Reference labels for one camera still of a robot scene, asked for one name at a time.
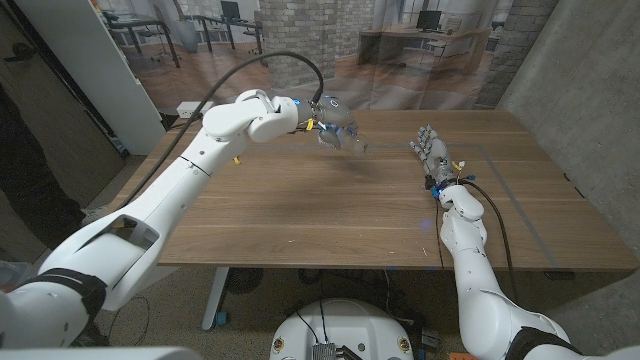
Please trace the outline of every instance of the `white box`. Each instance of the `white box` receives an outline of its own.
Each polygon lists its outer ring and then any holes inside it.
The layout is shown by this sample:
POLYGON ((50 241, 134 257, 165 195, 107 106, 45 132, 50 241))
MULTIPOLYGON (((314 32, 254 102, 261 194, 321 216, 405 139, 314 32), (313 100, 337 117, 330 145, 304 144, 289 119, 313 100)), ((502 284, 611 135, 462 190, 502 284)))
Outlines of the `white box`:
MULTIPOLYGON (((181 118, 188 118, 193 114, 193 111, 198 107, 198 104, 200 104, 199 101, 183 101, 178 105, 178 115, 180 115, 181 118)), ((207 101, 207 103, 202 107, 202 110, 200 110, 200 114, 204 116, 204 113, 211 109, 212 106, 213 101, 207 101)))

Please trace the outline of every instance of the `brick wall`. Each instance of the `brick wall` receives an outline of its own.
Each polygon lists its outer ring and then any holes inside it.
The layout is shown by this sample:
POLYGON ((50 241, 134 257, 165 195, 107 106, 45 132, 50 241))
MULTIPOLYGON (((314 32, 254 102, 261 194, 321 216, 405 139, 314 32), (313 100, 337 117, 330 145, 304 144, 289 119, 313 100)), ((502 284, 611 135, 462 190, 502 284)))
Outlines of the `brick wall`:
MULTIPOLYGON (((260 0, 266 49, 289 50, 304 55, 320 68, 326 79, 333 78, 336 1, 260 0)), ((282 89, 316 81, 309 66, 299 60, 278 57, 268 62, 273 88, 282 89)))
POLYGON ((558 0, 514 0, 475 108, 494 108, 516 75, 558 0))
POLYGON ((375 0, 337 0, 336 56, 358 52, 360 31, 371 30, 375 0))

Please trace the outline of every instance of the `white panel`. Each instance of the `white panel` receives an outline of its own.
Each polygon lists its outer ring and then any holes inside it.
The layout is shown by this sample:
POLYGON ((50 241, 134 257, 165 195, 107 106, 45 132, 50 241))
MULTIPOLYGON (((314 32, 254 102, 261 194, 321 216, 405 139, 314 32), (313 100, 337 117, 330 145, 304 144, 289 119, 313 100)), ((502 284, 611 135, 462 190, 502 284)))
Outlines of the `white panel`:
POLYGON ((91 3, 16 3, 129 152, 149 154, 165 134, 160 114, 91 3))

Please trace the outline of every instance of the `concrete wall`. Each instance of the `concrete wall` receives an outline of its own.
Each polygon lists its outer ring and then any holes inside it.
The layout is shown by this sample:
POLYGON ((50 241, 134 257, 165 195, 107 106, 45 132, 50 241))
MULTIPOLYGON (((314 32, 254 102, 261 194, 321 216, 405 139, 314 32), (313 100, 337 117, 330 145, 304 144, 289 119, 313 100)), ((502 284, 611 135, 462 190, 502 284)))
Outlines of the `concrete wall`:
MULTIPOLYGON (((637 0, 561 0, 497 108, 518 117, 640 257, 638 24, 637 0)), ((548 315, 585 352, 637 345, 640 273, 548 315)))

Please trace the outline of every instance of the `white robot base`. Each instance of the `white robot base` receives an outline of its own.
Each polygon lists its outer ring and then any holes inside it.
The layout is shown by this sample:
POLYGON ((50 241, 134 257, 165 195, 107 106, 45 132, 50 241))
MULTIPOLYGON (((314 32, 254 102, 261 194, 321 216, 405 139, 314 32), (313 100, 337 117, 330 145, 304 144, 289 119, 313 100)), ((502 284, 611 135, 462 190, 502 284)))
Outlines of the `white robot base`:
POLYGON ((300 316, 294 313, 276 331, 271 360, 329 360, 338 356, 354 360, 413 359, 406 331, 393 317, 371 304, 346 298, 325 299, 322 308, 320 302, 314 302, 298 313, 300 316))

